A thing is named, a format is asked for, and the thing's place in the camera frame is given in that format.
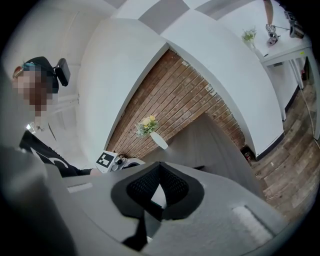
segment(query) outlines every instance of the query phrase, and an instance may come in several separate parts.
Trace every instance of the white vase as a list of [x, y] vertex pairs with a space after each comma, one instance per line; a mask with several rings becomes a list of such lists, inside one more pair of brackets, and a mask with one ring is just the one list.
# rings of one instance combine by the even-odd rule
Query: white vase
[[248, 46], [248, 48], [249, 48], [252, 52], [255, 51], [256, 46], [255, 46], [255, 44], [254, 44], [253, 42], [251, 42], [251, 41], [245, 41], [244, 43], [246, 44], [246, 46]]
[[154, 142], [159, 145], [159, 147], [163, 148], [164, 150], [168, 148], [168, 144], [158, 133], [153, 131], [150, 133], [150, 136], [154, 140]]

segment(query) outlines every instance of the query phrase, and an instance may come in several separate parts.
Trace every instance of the small plant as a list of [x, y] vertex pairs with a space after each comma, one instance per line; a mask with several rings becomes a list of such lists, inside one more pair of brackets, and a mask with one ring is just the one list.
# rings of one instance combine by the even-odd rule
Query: small plant
[[137, 128], [136, 135], [138, 137], [144, 137], [152, 133], [158, 127], [158, 122], [153, 115], [150, 115], [141, 122], [138, 122], [135, 127]]
[[250, 30], [246, 30], [243, 32], [242, 34], [242, 40], [246, 43], [246, 42], [250, 42], [254, 45], [254, 40], [255, 40], [255, 37], [256, 37], [256, 34], [257, 34], [257, 31], [256, 31], [256, 28], [252, 28]]

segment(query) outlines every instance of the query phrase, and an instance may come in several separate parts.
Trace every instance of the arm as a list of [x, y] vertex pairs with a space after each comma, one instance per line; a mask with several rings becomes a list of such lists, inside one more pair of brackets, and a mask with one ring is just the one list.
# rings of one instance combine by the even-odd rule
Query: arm
[[102, 175], [102, 172], [99, 171], [99, 169], [94, 168], [91, 170], [90, 175], [99, 176], [99, 175]]
[[274, 19], [274, 8], [272, 6], [271, 0], [263, 0], [265, 13], [266, 13], [266, 20], [267, 24], [272, 24]]

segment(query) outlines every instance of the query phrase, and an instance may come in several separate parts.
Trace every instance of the white table leg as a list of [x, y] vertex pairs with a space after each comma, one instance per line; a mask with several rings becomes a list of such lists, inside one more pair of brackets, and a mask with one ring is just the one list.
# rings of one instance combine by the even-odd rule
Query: white table leg
[[305, 53], [309, 59], [311, 71], [314, 78], [314, 87], [315, 87], [315, 93], [316, 93], [316, 122], [315, 122], [313, 137], [316, 140], [318, 140], [320, 136], [320, 74], [319, 74], [317, 61], [312, 52], [312, 49], [310, 47], [306, 48]]
[[270, 82], [272, 84], [272, 87], [274, 89], [274, 92], [275, 92], [275, 96], [276, 96], [276, 99], [278, 101], [278, 105], [279, 105], [279, 108], [280, 108], [280, 113], [281, 113], [281, 118], [282, 118], [282, 121], [285, 121], [287, 119], [287, 116], [286, 116], [286, 110], [283, 106], [280, 105], [280, 101], [279, 101], [279, 98], [278, 98], [278, 95], [276, 93], [276, 90], [275, 90], [275, 80], [273, 79], [273, 76], [272, 74], [270, 73], [270, 70], [269, 68], [264, 65], [264, 63], [261, 63], [261, 65], [263, 66], [266, 74], [268, 75], [269, 79], [270, 79]]
[[291, 68], [293, 70], [296, 82], [298, 83], [300, 89], [303, 89], [304, 88], [304, 83], [303, 83], [303, 81], [301, 79], [300, 71], [299, 71], [299, 68], [296, 65], [295, 60], [291, 59], [291, 60], [289, 60], [289, 63], [290, 63]]

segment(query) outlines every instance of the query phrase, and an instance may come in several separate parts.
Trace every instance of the hand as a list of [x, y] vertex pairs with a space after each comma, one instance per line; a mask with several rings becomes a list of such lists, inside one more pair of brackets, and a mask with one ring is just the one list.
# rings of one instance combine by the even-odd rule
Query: hand
[[99, 176], [99, 175], [102, 175], [102, 172], [99, 171], [99, 169], [97, 168], [94, 168], [90, 171], [90, 175], [93, 175], [93, 176]]

